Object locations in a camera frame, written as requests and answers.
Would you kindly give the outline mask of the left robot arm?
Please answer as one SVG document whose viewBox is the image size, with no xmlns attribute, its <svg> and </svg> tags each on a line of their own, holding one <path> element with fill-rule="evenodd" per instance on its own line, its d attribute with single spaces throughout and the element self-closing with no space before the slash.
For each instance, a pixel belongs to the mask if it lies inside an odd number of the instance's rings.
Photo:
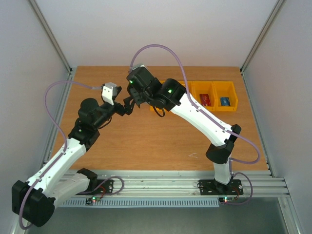
<svg viewBox="0 0 312 234">
<path fill-rule="evenodd" d="M 30 226 L 41 227 L 52 217 L 55 209 L 74 195 L 93 194 L 102 188 L 96 173 L 82 168 L 65 182 L 59 180 L 98 139 L 114 114 L 130 115 L 134 108 L 132 97 L 120 104 L 111 100 L 99 105 L 94 98 L 80 104 L 78 118 L 59 151 L 37 173 L 25 182 L 18 180 L 12 186 L 12 210 L 19 216 L 19 226 L 28 221 Z"/>
</svg>

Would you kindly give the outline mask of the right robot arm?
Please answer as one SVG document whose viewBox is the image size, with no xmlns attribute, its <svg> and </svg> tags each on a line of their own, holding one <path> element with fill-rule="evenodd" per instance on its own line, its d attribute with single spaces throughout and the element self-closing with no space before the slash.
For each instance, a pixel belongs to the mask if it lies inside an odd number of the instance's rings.
<svg viewBox="0 0 312 234">
<path fill-rule="evenodd" d="M 206 157 L 214 164 L 216 190 L 228 192 L 233 183 L 230 170 L 230 156 L 241 128 L 229 125 L 202 107 L 186 87 L 169 78 L 160 82 L 145 66 L 139 66 L 127 76 L 128 93 L 135 103 L 148 103 L 154 109 L 172 112 L 197 128 L 211 142 Z"/>
</svg>

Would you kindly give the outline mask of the red card in bin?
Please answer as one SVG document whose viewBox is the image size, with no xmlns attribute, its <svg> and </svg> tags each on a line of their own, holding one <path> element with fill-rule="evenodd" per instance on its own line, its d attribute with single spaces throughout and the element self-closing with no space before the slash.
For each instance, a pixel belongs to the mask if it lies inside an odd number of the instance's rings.
<svg viewBox="0 0 312 234">
<path fill-rule="evenodd" d="M 208 94 L 199 94 L 199 97 L 202 106 L 205 107 L 211 106 L 210 97 Z"/>
</svg>

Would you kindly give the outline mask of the blue card in bin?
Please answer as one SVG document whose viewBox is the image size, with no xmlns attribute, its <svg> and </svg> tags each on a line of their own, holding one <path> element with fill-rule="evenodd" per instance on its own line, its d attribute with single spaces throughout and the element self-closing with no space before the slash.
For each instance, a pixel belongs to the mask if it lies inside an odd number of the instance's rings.
<svg viewBox="0 0 312 234">
<path fill-rule="evenodd" d="M 221 103 L 221 106 L 225 106 L 225 107 L 230 107 L 231 105 L 229 97 L 221 97 L 220 103 Z"/>
</svg>

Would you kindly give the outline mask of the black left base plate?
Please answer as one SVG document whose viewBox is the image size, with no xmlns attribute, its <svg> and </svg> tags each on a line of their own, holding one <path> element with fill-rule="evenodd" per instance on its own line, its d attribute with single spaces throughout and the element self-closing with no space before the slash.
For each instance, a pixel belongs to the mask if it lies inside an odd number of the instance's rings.
<svg viewBox="0 0 312 234">
<path fill-rule="evenodd" d="M 96 190 L 94 190 L 93 195 L 111 194 L 114 188 L 114 181 L 112 179 L 104 182 L 103 179 L 97 180 Z"/>
</svg>

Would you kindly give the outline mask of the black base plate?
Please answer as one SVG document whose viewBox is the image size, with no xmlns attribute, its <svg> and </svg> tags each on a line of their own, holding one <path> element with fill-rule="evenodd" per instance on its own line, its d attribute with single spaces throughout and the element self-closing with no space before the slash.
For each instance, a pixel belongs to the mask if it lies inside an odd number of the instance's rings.
<svg viewBox="0 0 312 234">
<path fill-rule="evenodd" d="M 241 180 L 231 179 L 227 185 L 215 179 L 201 179 L 197 183 L 201 195 L 243 195 Z"/>
<path fill-rule="evenodd" d="M 97 180 L 96 190 L 94 190 L 93 195 L 111 194 L 114 188 L 114 181 L 112 179 L 104 182 L 103 179 Z"/>
</svg>

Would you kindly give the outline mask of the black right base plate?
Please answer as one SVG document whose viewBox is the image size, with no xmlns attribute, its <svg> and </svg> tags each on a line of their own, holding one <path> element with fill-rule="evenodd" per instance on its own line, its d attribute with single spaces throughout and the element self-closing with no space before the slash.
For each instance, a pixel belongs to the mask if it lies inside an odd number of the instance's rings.
<svg viewBox="0 0 312 234">
<path fill-rule="evenodd" d="M 197 183 L 201 195 L 243 195 L 241 180 L 231 179 L 227 185 L 215 179 L 201 179 Z"/>
</svg>

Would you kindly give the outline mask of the aluminium frame post left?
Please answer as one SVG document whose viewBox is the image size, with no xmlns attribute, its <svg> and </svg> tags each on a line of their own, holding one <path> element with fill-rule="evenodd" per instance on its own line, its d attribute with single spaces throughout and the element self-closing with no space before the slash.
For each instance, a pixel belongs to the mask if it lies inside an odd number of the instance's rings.
<svg viewBox="0 0 312 234">
<path fill-rule="evenodd" d="M 55 49 L 58 57 L 60 58 L 63 66 L 65 67 L 66 71 L 68 74 L 71 74 L 72 72 L 72 67 L 70 66 L 67 58 L 65 57 L 65 54 L 63 53 L 54 33 L 52 32 L 45 16 L 43 15 L 43 12 L 41 11 L 38 3 L 36 0 L 28 0 L 27 1 L 32 8 L 36 18 L 38 19 L 40 25 L 42 26 L 44 32 L 46 33 L 50 43 L 52 44 L 53 48 Z"/>
</svg>

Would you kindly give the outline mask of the aluminium frame post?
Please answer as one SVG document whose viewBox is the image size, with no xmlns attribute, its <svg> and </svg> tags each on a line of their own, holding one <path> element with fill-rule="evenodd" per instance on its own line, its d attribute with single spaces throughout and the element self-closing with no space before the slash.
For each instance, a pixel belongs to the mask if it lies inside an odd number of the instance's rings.
<svg viewBox="0 0 312 234">
<path fill-rule="evenodd" d="M 50 43 L 52 44 L 53 48 L 55 49 L 58 57 L 60 58 L 63 66 L 65 67 L 66 71 L 68 74 L 71 74 L 72 72 L 72 67 L 70 66 L 67 58 L 65 57 L 65 54 L 63 53 L 54 33 L 52 32 L 45 16 L 43 15 L 43 12 L 41 11 L 38 3 L 36 0 L 28 0 L 27 1 L 32 8 L 36 18 L 38 19 L 40 25 L 42 26 L 44 32 L 46 33 Z"/>
<path fill-rule="evenodd" d="M 269 13 L 269 16 L 267 17 L 264 25 L 262 26 L 255 42 L 253 43 L 247 57 L 245 58 L 241 68 L 240 73 L 243 76 L 245 71 L 247 70 L 249 64 L 251 63 L 253 57 L 256 55 L 258 49 L 260 48 L 262 42 L 264 41 L 266 35 L 268 34 L 270 28 L 274 24 L 278 14 L 280 13 L 282 7 L 286 3 L 286 0 L 277 0 Z"/>
</svg>

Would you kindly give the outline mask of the aluminium rail base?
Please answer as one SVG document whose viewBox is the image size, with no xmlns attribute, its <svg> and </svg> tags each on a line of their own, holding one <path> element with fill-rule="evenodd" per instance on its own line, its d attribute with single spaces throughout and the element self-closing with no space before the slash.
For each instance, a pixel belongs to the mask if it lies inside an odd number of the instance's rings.
<svg viewBox="0 0 312 234">
<path fill-rule="evenodd" d="M 38 180 L 35 188 L 42 188 L 46 195 L 52 195 L 58 185 L 68 182 L 78 187 L 80 180 L 75 179 L 75 170 L 63 173 L 50 172 L 42 178 L 39 170 L 28 179 L 30 184 Z M 197 183 L 201 179 L 212 179 L 213 171 L 140 171 L 140 170 L 94 170 L 99 179 L 111 178 L 114 191 L 122 185 L 119 196 L 123 197 L 191 197 L 199 196 Z M 285 179 L 273 177 L 269 171 L 245 171 L 238 174 L 244 194 L 242 197 L 289 197 Z"/>
</svg>

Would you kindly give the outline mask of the aluminium frame post right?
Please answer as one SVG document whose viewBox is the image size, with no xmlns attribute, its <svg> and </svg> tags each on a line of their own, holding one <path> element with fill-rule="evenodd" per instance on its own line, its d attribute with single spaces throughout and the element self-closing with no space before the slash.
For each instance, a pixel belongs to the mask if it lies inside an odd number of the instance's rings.
<svg viewBox="0 0 312 234">
<path fill-rule="evenodd" d="M 267 17 L 264 25 L 262 26 L 255 42 L 253 43 L 247 57 L 245 58 L 241 68 L 240 73 L 243 76 L 245 71 L 247 70 L 249 64 L 251 63 L 253 57 L 256 55 L 258 49 L 260 48 L 262 42 L 264 41 L 266 35 L 268 34 L 270 28 L 274 24 L 278 14 L 280 13 L 282 7 L 286 3 L 286 0 L 277 0 L 269 13 L 269 16 Z"/>
</svg>

